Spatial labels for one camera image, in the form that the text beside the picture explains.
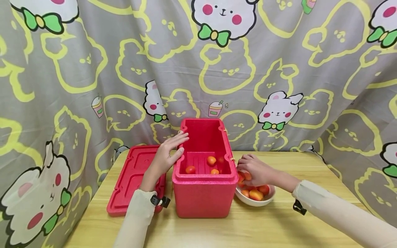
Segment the table surface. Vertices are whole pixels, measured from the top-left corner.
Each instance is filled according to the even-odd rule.
[[[233,152],[237,159],[246,152]],[[360,201],[314,154],[305,152],[252,152],[269,165],[299,179],[312,181],[348,202],[365,209]],[[119,155],[90,202],[65,247],[112,247],[123,217],[110,217],[106,206],[124,165],[128,150]],[[328,226],[309,212],[292,210],[294,198],[278,189],[265,207],[250,207],[236,196],[225,219],[180,219],[175,212],[172,170],[167,173],[167,209],[155,214],[145,247],[234,248],[234,247],[361,247],[348,236]]]

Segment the red cooler lid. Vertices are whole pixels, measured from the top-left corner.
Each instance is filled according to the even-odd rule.
[[[132,195],[142,183],[143,175],[149,168],[156,155],[159,146],[134,146],[129,150],[119,179],[110,197],[107,212],[112,217],[125,216]],[[164,196],[166,188],[166,175],[163,174],[156,184],[156,192],[159,198]],[[160,212],[162,206],[157,206],[155,213]]]

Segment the black buckle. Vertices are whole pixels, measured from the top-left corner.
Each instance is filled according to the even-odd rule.
[[[158,198],[157,195],[153,195],[152,198],[150,199],[150,202],[151,202],[153,205],[155,205],[155,206],[157,206],[157,205],[160,203],[160,201],[163,201],[163,202],[161,203],[161,205],[160,205],[160,206],[162,206],[163,208],[167,208],[168,205],[169,205],[170,202],[171,202],[171,200],[170,200],[168,197],[166,197],[166,196],[163,196],[163,198],[160,199],[160,198]]]
[[[295,203],[292,206],[292,209],[294,209],[296,212],[300,213],[301,215],[305,215],[307,212],[307,210],[303,208],[301,202],[298,200],[295,200]]]

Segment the sleeve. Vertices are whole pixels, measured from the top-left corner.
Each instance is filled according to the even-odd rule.
[[[312,215],[345,233],[363,247],[397,247],[395,227],[312,182],[300,182],[292,196]]]
[[[155,191],[136,190],[129,203],[114,248],[142,248],[146,232],[154,215],[155,206],[150,202]]]

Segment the apricot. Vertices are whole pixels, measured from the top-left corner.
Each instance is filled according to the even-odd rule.
[[[223,157],[219,157],[217,160],[219,163],[223,163],[225,161],[225,159]]]
[[[211,170],[211,174],[214,174],[214,175],[215,175],[215,174],[219,174],[219,170],[217,170],[217,169],[212,169],[212,170]]]
[[[186,174],[196,174],[196,167],[192,165],[186,167]]]
[[[248,186],[248,187],[247,187],[247,190],[249,190],[249,191],[251,191],[251,190],[253,190],[253,189],[257,189],[257,187],[254,187],[254,186]]]
[[[250,173],[248,173],[248,172],[244,172],[244,176],[245,176],[245,179],[246,179],[247,181],[251,181],[251,179],[252,179],[252,176],[251,176],[251,174],[250,174]]]
[[[257,189],[253,189],[249,192],[249,198],[251,198],[254,201],[261,201],[263,199],[263,194]]]
[[[258,191],[260,191],[264,196],[267,196],[270,192],[270,188],[268,185],[262,185],[258,187]]]
[[[209,166],[214,166],[215,163],[216,163],[216,158],[215,158],[215,157],[209,156],[209,157],[207,158],[207,164],[208,164]]]
[[[238,171],[237,175],[239,176],[239,182],[244,181],[245,175],[244,175],[244,173],[242,171]]]
[[[243,196],[249,198],[249,191],[248,190],[242,190],[241,193],[243,194]]]

